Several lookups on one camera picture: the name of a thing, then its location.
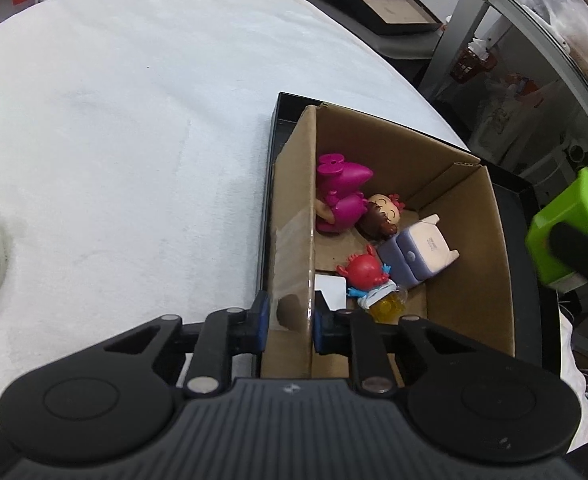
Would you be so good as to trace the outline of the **yellow beer mug toy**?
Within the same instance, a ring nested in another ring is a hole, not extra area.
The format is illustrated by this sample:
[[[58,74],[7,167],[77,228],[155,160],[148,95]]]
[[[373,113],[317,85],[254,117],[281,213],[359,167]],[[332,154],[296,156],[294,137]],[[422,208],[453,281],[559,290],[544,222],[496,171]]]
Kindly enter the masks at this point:
[[[389,280],[377,286],[357,300],[359,307],[367,310],[378,323],[393,324],[405,312],[408,290]]]

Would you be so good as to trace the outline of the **red plastic basket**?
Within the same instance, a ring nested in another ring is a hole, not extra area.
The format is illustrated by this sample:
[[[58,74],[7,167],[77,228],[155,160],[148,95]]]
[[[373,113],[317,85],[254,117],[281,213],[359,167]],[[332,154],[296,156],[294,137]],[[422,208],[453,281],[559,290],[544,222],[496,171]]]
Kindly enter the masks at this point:
[[[481,73],[490,72],[497,63],[497,58],[488,50],[486,42],[474,39],[460,51],[450,76],[458,84],[464,84]]]

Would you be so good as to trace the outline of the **black tray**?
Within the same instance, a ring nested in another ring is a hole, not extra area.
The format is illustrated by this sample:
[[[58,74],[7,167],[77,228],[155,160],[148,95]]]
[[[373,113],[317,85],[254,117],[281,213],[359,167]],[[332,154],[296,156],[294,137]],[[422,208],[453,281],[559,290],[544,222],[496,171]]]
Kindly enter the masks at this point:
[[[271,326],[261,364],[268,378],[343,377],[340,356],[311,344],[313,279],[360,254],[359,226],[334,234],[315,227],[320,155],[341,153],[372,169],[365,195],[398,194],[404,226],[437,214],[458,260],[412,289],[409,312],[538,365],[561,366],[556,294],[540,285],[525,247],[537,209],[524,180],[420,131],[305,96],[281,93],[270,145],[262,281]]]

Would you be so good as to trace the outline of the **green hexagonal box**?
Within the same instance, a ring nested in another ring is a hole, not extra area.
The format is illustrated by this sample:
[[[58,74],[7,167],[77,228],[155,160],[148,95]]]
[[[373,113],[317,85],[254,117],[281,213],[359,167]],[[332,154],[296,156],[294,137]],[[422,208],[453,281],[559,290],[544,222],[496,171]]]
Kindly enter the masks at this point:
[[[588,284],[588,168],[534,215],[525,245],[542,284],[562,294]]]

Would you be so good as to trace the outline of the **white power adapter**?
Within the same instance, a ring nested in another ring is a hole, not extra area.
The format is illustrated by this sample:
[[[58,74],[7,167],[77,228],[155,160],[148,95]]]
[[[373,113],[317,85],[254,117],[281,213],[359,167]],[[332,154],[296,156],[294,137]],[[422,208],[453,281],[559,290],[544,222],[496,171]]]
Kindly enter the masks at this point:
[[[339,275],[318,273],[315,276],[315,291],[321,292],[330,311],[347,308],[347,282]]]

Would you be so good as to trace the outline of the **grey metal shelf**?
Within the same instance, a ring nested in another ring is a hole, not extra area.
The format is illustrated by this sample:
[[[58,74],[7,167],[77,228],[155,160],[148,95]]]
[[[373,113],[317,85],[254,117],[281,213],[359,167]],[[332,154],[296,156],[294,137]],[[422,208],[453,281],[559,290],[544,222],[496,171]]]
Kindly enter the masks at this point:
[[[551,65],[588,117],[588,78],[554,38],[549,27],[516,0],[458,0],[419,84],[425,99],[435,98],[459,53],[466,48],[489,9],[504,16]]]

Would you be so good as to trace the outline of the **red crab toy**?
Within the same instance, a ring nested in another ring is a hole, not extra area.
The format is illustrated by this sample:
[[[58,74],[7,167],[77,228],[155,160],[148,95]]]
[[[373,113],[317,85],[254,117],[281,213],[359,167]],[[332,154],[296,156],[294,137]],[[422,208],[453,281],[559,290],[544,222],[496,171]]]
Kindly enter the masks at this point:
[[[379,261],[374,247],[367,244],[362,254],[350,255],[344,266],[336,267],[336,272],[348,284],[347,296],[361,298],[389,281],[390,266]]]

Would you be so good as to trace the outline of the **white table cloth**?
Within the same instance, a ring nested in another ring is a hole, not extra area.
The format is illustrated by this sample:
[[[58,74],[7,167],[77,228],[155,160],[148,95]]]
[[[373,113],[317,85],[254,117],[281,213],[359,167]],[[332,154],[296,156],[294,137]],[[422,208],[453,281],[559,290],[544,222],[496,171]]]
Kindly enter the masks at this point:
[[[158,315],[253,300],[282,92],[458,142],[305,0],[48,0],[0,24],[0,394]]]

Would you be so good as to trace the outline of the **magenta pig toy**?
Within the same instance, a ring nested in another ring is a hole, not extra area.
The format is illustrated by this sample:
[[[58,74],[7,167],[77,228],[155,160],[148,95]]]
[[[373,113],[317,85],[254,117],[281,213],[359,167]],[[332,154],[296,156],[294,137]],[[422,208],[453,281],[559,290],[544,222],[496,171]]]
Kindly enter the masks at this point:
[[[331,153],[318,159],[315,227],[320,233],[341,233],[351,229],[367,212],[367,199],[361,188],[373,171],[344,155]]]

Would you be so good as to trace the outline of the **rabbit cube toy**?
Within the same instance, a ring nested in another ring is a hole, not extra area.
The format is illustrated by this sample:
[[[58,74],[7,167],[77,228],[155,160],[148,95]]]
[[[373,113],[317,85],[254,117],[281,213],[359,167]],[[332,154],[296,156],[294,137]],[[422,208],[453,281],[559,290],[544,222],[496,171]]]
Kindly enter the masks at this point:
[[[439,220],[438,214],[431,214],[376,247],[397,285],[411,289],[434,278],[459,258],[458,250],[449,247],[439,230]]]

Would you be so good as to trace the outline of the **brown cardboard box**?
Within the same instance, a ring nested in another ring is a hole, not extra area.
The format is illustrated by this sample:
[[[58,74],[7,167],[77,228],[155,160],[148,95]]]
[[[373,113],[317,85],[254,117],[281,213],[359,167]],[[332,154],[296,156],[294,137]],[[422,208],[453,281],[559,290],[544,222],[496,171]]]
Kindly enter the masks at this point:
[[[276,128],[266,378],[343,377],[312,343],[315,279],[390,325],[417,314],[513,354],[507,246],[489,172],[426,134],[333,104]]]

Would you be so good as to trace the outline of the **brown-haired doll figure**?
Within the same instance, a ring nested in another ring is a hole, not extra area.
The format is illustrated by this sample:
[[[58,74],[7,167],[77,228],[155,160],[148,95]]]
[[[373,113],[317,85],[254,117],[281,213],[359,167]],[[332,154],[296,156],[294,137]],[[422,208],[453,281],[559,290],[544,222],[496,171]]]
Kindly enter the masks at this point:
[[[367,199],[367,211],[358,221],[360,232],[371,240],[387,240],[399,229],[405,204],[398,194],[374,194]]]

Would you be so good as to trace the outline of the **black framed board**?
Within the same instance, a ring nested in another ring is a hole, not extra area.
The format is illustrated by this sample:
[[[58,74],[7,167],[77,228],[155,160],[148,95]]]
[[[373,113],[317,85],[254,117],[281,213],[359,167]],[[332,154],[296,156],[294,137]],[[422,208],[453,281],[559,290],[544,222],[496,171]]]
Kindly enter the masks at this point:
[[[362,25],[381,36],[436,32],[442,21],[420,0],[334,0]]]

